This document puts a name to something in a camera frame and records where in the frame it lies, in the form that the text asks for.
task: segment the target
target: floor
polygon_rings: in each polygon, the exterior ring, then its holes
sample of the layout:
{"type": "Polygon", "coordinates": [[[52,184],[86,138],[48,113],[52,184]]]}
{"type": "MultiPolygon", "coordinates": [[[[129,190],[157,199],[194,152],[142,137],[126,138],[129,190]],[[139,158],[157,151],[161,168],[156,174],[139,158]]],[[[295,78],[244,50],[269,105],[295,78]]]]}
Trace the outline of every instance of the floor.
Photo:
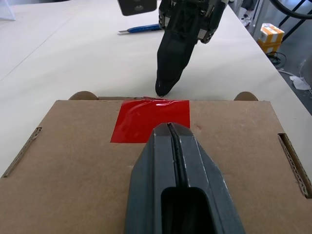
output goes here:
{"type": "MultiPolygon", "coordinates": [[[[299,0],[281,0],[281,2],[288,7],[293,9],[299,0]]],[[[312,9],[312,3],[308,0],[297,10],[297,12],[306,14],[312,9]]],[[[264,23],[271,23],[278,26],[283,20],[285,15],[279,12],[272,4],[270,4],[269,9],[266,13],[264,23]]],[[[289,18],[282,26],[281,29],[287,33],[293,26],[299,22],[299,19],[289,18]]],[[[278,52],[286,55],[287,59],[285,65],[283,66],[284,71],[290,72],[299,76],[300,68],[301,75],[305,80],[312,86],[312,74],[307,72],[307,67],[309,66],[305,61],[312,56],[312,20],[304,22],[293,34],[291,34],[280,46],[278,52]]],[[[286,74],[281,74],[284,80],[289,84],[291,89],[300,99],[302,104],[312,115],[312,93],[310,91],[297,90],[289,76],[286,74]]]]}

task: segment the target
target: red plastic sheet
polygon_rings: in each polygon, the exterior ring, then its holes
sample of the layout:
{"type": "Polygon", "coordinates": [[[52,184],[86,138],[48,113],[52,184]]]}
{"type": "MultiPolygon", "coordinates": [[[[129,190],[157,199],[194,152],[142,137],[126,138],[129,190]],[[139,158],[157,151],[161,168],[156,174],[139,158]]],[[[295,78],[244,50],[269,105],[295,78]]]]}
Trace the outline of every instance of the red plastic sheet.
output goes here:
{"type": "Polygon", "coordinates": [[[146,143],[153,128],[175,122],[190,127],[189,101],[137,100],[121,105],[112,143],[146,143]]]}

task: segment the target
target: red tape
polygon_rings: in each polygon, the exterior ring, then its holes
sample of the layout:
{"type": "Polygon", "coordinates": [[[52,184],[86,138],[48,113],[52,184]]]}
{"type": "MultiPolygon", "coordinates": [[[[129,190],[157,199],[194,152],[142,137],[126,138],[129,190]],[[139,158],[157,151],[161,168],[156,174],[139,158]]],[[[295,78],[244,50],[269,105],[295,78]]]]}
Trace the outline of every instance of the red tape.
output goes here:
{"type": "Polygon", "coordinates": [[[181,100],[134,100],[121,105],[112,143],[146,143],[161,123],[190,127],[190,103],[181,100]]]}

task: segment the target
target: black cable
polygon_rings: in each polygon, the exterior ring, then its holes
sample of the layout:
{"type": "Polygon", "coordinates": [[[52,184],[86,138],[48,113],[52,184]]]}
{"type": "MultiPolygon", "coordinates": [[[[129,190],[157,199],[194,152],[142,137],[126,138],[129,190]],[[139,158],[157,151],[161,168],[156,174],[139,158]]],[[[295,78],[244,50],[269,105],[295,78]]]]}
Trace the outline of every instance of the black cable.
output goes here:
{"type": "Polygon", "coordinates": [[[285,7],[283,4],[279,2],[279,0],[270,0],[270,2],[275,6],[280,12],[284,13],[287,16],[300,19],[300,20],[312,20],[312,15],[306,15],[306,14],[300,14],[296,13],[287,7],[285,7]]]}
{"type": "Polygon", "coordinates": [[[286,60],[287,60],[286,55],[284,55],[283,53],[280,53],[280,52],[269,52],[269,53],[267,53],[265,55],[268,57],[268,59],[274,65],[274,67],[276,69],[282,68],[285,65],[286,60]],[[284,60],[283,63],[282,63],[282,59],[279,58],[278,55],[284,56],[285,60],[284,60]]]}

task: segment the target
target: cardboard surface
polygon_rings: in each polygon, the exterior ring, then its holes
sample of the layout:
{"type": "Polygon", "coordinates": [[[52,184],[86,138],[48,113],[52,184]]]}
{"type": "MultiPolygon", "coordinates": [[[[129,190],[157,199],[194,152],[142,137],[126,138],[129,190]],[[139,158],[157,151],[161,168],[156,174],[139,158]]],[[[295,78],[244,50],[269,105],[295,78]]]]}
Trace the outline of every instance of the cardboard surface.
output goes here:
{"type": "MultiPolygon", "coordinates": [[[[122,100],[57,101],[0,178],[0,233],[121,234],[130,173],[145,144],[110,143],[122,100]]],[[[191,130],[222,170],[246,233],[308,234],[269,102],[190,101],[191,130]]]]}

